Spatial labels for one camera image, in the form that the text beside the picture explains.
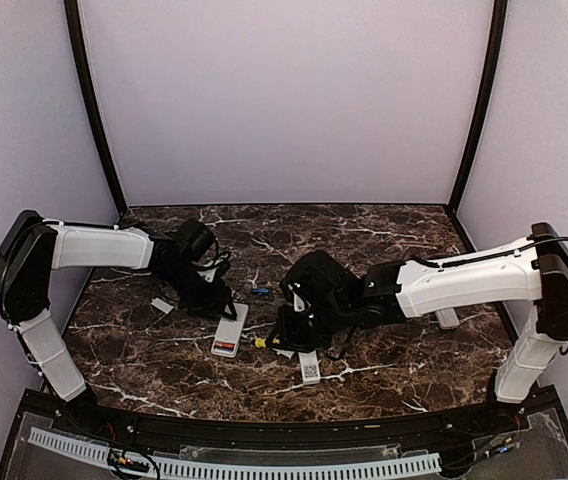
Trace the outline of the yellow handled screwdriver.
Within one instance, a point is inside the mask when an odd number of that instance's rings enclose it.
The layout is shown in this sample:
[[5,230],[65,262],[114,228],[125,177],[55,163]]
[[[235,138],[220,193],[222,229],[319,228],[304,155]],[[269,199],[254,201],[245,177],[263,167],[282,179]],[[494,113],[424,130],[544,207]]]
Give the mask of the yellow handled screwdriver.
[[277,340],[272,341],[269,340],[267,338],[256,338],[254,341],[254,345],[257,348],[271,348],[271,349],[275,349],[279,347],[279,342]]

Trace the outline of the white square battery cover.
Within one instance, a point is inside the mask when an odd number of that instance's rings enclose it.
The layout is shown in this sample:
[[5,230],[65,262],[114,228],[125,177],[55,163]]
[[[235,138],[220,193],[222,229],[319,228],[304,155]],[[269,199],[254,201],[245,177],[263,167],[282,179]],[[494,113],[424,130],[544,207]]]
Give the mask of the white square battery cover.
[[291,359],[295,355],[294,351],[289,350],[274,349],[274,352],[278,355],[285,356],[288,359]]

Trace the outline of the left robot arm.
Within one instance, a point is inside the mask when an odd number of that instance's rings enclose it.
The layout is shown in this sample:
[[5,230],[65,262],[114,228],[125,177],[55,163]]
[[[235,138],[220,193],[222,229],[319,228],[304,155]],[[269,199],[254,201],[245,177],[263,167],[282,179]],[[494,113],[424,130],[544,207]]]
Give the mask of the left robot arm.
[[223,276],[229,255],[213,232],[187,219],[176,231],[100,226],[46,219],[22,211],[0,245],[0,316],[54,393],[70,402],[67,421],[84,436],[105,427],[104,412],[83,398],[89,387],[52,319],[49,285],[54,270],[121,267],[145,270],[168,284],[191,316],[243,323],[247,306],[236,304]]

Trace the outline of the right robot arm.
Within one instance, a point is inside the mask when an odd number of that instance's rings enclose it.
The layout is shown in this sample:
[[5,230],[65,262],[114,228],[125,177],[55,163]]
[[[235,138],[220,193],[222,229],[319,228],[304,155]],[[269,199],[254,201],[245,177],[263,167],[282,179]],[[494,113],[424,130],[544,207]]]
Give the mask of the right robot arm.
[[546,222],[527,237],[449,258],[412,258],[372,266],[358,277],[323,250],[301,257],[280,283],[285,304],[265,344],[311,353],[334,334],[404,323],[459,307],[506,301],[532,306],[513,351],[499,367],[494,396],[474,413],[485,434],[498,432],[557,354],[568,352],[568,236]]

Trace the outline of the slim white remote control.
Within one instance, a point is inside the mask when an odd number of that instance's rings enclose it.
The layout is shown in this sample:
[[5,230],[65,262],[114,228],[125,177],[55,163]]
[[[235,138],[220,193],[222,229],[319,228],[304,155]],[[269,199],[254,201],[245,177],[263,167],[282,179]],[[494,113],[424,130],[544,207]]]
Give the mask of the slim white remote control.
[[298,353],[302,384],[304,386],[316,385],[321,381],[321,372],[317,353],[315,351]]

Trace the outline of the white TCL air-conditioner remote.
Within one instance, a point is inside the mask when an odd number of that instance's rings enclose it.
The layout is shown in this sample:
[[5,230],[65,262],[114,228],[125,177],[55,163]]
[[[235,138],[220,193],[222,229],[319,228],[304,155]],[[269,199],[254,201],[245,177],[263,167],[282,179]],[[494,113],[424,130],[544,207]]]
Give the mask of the white TCL air-conditioner remote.
[[[225,358],[235,358],[237,355],[249,307],[246,304],[240,303],[235,303],[235,307],[238,313],[238,319],[236,321],[220,320],[218,323],[218,328],[211,346],[211,353],[213,355]],[[214,347],[216,341],[235,343],[236,347],[233,350],[217,349]]]

